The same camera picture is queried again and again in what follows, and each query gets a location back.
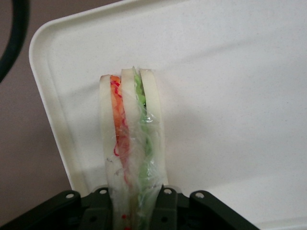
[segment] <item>plastic wrap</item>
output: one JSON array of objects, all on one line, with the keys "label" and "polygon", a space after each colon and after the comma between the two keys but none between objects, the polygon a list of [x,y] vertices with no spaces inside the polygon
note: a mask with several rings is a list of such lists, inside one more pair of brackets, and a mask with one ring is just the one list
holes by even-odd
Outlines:
[{"label": "plastic wrap", "polygon": [[113,202],[113,229],[146,230],[167,182],[164,129],[150,70],[123,69],[100,80],[101,130]]}]

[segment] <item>white plastic tray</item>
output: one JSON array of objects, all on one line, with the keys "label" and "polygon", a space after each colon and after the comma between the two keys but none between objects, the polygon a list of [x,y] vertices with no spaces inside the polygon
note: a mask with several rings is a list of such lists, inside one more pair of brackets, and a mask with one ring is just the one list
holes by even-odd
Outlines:
[{"label": "white plastic tray", "polygon": [[307,229],[307,1],[127,0],[43,25],[30,63],[73,189],[106,184],[99,77],[153,69],[166,167],[261,229]]}]

